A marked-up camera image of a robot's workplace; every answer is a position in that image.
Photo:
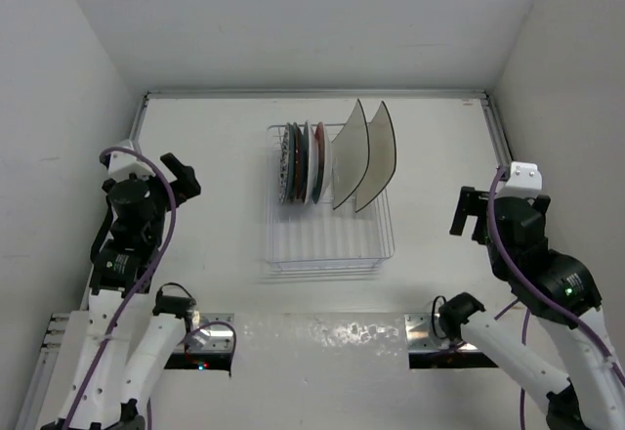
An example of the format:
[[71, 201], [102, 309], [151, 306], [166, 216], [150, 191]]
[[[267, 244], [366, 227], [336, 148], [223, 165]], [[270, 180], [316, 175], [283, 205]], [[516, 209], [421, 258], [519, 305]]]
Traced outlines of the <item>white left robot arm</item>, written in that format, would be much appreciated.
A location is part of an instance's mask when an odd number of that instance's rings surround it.
[[201, 193], [192, 167], [170, 152], [160, 160], [173, 181], [136, 150], [112, 147], [100, 155], [108, 171], [107, 210], [90, 253], [89, 323], [50, 429], [145, 428], [142, 408], [149, 392], [189, 331], [193, 300], [159, 294], [139, 348], [131, 348], [177, 209]]

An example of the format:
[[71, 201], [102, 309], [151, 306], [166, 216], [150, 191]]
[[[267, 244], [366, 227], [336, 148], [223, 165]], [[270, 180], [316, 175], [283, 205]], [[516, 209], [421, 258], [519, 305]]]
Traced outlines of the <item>blue floral white plate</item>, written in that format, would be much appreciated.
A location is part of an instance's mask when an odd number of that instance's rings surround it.
[[292, 169], [291, 157], [293, 156], [294, 151], [294, 137], [290, 122], [285, 124], [280, 148], [278, 201], [280, 204], [284, 204], [290, 194], [289, 186], [291, 182]]

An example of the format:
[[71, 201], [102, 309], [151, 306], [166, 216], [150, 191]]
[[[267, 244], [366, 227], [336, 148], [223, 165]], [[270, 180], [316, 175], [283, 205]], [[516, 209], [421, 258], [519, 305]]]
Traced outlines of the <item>square beige plate black rim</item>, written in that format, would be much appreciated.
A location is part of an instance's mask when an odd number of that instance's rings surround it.
[[362, 182], [369, 166], [368, 124], [360, 99], [332, 141], [333, 209], [337, 210]]

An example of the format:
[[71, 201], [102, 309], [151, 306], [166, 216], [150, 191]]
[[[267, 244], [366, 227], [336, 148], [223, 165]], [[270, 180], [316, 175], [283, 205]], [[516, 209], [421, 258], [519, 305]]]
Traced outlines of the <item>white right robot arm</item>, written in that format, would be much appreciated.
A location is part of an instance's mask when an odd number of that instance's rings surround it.
[[545, 415], [551, 429], [621, 429], [624, 373], [609, 348], [602, 297], [586, 266], [550, 248], [545, 235], [550, 199], [490, 198], [460, 191], [450, 232], [462, 234], [477, 219], [472, 239], [486, 246], [493, 275], [546, 330], [565, 366], [544, 362], [463, 292], [437, 310], [452, 344], [468, 342], [514, 379]]

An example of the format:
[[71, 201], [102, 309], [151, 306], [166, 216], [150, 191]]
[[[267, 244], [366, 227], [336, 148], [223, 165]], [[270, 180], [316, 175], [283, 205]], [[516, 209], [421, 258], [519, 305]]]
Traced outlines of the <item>small red teal flower plate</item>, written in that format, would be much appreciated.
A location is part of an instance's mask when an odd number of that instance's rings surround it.
[[317, 175], [312, 191], [312, 201], [319, 203], [329, 184], [332, 175], [332, 144], [323, 122], [319, 122], [315, 129], [317, 142]]

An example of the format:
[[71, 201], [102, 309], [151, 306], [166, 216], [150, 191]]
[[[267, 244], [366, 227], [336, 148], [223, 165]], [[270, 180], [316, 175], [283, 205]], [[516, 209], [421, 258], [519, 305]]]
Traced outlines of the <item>large red teal flower plate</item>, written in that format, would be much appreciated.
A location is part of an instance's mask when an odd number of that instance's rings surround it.
[[304, 204], [308, 204], [312, 201], [313, 189], [316, 184], [317, 178], [317, 165], [318, 165], [318, 143], [316, 140], [313, 126], [306, 121], [305, 122], [305, 137], [308, 143], [308, 156], [307, 156], [307, 182], [305, 190]]

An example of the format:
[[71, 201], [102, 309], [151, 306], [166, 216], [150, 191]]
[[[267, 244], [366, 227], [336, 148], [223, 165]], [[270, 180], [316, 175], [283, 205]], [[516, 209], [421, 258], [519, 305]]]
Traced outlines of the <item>dark teal glazed plate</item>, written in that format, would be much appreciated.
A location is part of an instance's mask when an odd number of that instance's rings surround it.
[[301, 140], [302, 140], [302, 131], [300, 126], [294, 122], [290, 124], [291, 127], [291, 137], [293, 138], [293, 151], [292, 151], [292, 177], [290, 183], [290, 189], [288, 194], [288, 201], [294, 203], [299, 194], [299, 185], [300, 185], [300, 172], [301, 172]]

